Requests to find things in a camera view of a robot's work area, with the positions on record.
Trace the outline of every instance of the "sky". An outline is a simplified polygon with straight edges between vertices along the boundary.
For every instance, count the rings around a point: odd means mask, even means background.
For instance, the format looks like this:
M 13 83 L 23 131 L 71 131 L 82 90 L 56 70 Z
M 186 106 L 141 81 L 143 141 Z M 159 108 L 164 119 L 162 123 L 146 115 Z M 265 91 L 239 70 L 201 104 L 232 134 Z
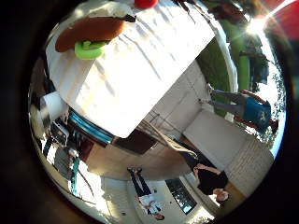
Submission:
M 261 38 L 263 44 L 262 46 L 263 54 L 266 55 L 268 60 L 273 62 L 274 56 L 270 49 L 269 42 L 267 41 L 264 33 L 258 33 L 258 35 Z M 260 95 L 262 98 L 269 101 L 272 108 L 274 108 L 274 103 L 278 100 L 278 90 L 276 87 L 276 83 L 273 79 L 273 74 L 277 72 L 278 70 L 276 69 L 276 67 L 272 63 L 269 63 L 269 76 L 267 79 L 267 85 L 259 84 L 260 91 L 257 92 L 258 95 Z M 278 154 L 280 143 L 283 137 L 285 120 L 286 120 L 286 112 L 281 113 L 278 119 L 279 119 L 278 136 L 276 137 L 274 145 L 270 150 L 274 157 L 276 157 L 276 155 Z

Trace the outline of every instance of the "black shirt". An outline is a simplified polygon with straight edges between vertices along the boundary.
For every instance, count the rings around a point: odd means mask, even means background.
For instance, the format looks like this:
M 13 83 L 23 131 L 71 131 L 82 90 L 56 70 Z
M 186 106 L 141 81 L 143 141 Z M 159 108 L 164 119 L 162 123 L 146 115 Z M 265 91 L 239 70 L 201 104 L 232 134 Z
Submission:
M 219 175 L 208 170 L 198 170 L 199 188 L 205 195 L 213 194 L 213 189 L 223 189 L 228 182 L 224 171 Z

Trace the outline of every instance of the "window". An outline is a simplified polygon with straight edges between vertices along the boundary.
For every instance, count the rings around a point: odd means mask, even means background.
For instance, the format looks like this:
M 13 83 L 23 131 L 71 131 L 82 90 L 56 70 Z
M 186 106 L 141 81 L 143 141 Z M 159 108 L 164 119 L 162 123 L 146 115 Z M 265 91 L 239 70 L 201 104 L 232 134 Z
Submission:
M 170 192 L 176 199 L 178 206 L 187 215 L 197 205 L 195 199 L 187 191 L 179 178 L 165 180 Z

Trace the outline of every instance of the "hair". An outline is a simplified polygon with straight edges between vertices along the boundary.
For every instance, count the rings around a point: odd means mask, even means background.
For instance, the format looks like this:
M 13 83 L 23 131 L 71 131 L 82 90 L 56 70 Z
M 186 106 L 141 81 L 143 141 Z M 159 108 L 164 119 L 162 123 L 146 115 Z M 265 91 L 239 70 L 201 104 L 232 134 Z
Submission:
M 279 123 L 278 119 L 272 120 L 272 123 L 271 123 L 272 134 L 275 134 L 277 132 L 277 130 L 278 130 L 278 123 Z
M 155 217 L 158 221 L 164 220 L 165 216 L 161 215 L 161 217 Z
M 217 200 L 217 198 L 216 198 L 216 202 L 217 202 L 220 206 L 224 206 L 224 203 L 225 203 L 229 198 L 230 198 L 230 194 L 228 193 L 228 194 L 227 194 L 227 198 L 226 198 L 225 200 L 219 201 L 219 200 Z

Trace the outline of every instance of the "table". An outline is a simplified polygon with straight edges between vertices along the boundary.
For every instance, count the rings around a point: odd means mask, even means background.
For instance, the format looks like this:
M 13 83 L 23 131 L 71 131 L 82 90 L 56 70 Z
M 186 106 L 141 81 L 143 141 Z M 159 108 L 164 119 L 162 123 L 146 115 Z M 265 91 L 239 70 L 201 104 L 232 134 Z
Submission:
M 133 5 L 132 0 L 121 2 Z M 46 48 L 56 90 L 85 119 L 127 137 L 214 37 L 189 6 L 192 18 L 171 0 L 133 8 L 136 22 L 128 22 L 106 52 L 91 61 L 78 59 L 73 50 L 55 51 L 58 29 Z

